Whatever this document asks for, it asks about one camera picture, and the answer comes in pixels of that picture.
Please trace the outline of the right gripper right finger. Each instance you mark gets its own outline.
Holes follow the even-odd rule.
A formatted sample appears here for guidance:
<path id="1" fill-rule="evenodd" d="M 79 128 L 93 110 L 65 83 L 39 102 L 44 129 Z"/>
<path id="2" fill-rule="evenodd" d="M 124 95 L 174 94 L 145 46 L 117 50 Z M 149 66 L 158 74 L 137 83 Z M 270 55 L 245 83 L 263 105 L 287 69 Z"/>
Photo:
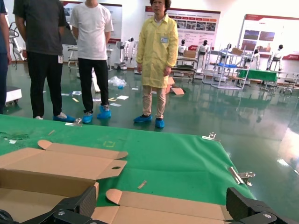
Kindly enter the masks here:
<path id="1" fill-rule="evenodd" d="M 227 188 L 226 209 L 234 224 L 296 224 L 279 215 L 262 201 L 243 196 L 235 188 Z"/>

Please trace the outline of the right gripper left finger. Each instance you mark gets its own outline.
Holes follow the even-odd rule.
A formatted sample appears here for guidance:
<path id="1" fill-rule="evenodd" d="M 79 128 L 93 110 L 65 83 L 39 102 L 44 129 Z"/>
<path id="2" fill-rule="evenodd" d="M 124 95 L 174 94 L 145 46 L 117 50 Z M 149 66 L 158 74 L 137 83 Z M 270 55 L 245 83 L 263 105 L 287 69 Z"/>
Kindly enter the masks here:
<path id="1" fill-rule="evenodd" d="M 99 194 L 98 185 L 77 196 L 61 196 L 37 190 L 21 190 L 14 206 L 15 224 L 102 224 L 92 218 Z"/>

